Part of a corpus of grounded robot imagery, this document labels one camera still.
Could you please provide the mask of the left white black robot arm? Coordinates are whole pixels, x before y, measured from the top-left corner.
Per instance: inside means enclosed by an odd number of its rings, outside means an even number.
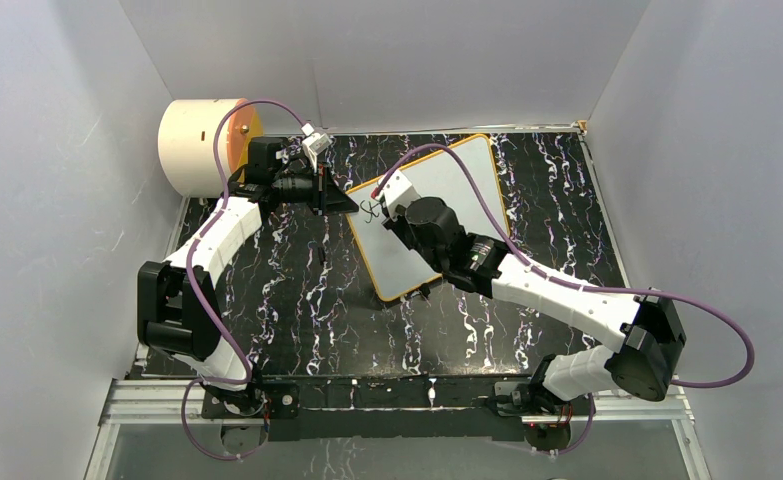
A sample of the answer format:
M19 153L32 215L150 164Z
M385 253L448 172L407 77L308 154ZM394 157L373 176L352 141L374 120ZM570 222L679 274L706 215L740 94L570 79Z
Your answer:
M283 138L255 137L245 151L246 162L227 179L227 198L217 201L208 220L167 258L139 269L137 336L141 344L191 367L228 413L256 416L269 391L223 325L218 280L279 206L304 204L322 216L354 213L358 206L326 163L290 169L295 158Z

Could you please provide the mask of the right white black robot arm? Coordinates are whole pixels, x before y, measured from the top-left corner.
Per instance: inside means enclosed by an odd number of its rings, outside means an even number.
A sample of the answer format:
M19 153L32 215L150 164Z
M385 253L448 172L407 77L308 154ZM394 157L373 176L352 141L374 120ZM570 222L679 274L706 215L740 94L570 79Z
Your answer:
M577 397L615 388L651 402L665 398L686 341L671 300L599 292L558 271L526 266L506 242L467 232L437 197L383 211L384 227L454 287L531 308L597 341L541 361L522 395L538 411L554 414Z

